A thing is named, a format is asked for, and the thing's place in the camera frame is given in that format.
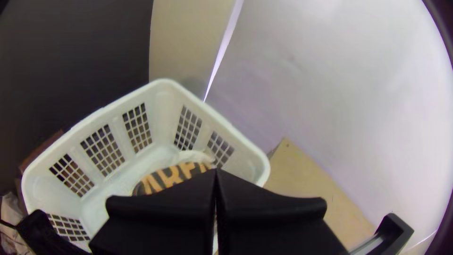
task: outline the curved white wall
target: curved white wall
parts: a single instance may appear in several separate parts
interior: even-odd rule
[[[433,233],[453,186],[453,72],[421,1],[247,0],[207,102],[264,151],[288,136],[372,223]]]

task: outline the black cable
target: black cable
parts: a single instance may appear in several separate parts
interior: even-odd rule
[[[9,222],[6,222],[6,221],[4,221],[4,220],[2,220],[2,219],[0,219],[0,224],[5,225],[5,226],[7,226],[7,227],[9,227],[9,228],[12,228],[12,229],[14,229],[14,230],[16,229],[16,226],[14,226],[13,224],[11,224],[11,223],[9,223]]]

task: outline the white cloth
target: white cloth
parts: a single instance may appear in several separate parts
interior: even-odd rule
[[[23,217],[17,205],[17,197],[11,192],[4,195],[1,201],[1,219],[12,225],[17,225]],[[18,255],[34,254],[16,230],[0,224],[0,231],[1,246],[6,253]]]

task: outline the black plastic part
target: black plastic part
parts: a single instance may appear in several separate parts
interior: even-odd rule
[[[152,195],[106,201],[109,219],[89,243],[95,255],[212,255],[217,205],[219,255],[348,254],[324,222],[322,198],[277,195],[223,170],[210,170]],[[87,255],[37,210],[17,231],[37,255]],[[398,254],[414,230],[388,214],[368,254]]]
[[[220,255],[347,254],[324,199],[277,195],[223,170],[217,182]]]
[[[376,234],[384,240],[369,255],[399,254],[414,230],[394,213],[387,214],[379,224]]]
[[[212,255],[216,172],[146,196],[107,199],[109,220],[89,246],[95,255]]]
[[[89,255],[59,236],[45,212],[36,210],[16,226],[22,239],[36,255]]]

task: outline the white laundry basket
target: white laundry basket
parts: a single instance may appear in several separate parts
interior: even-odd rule
[[[178,83],[156,80],[77,123],[34,160],[22,178],[25,205],[90,251],[108,197],[130,196],[180,150],[206,149],[215,165],[249,182],[263,186],[269,177],[265,154],[226,119]]]

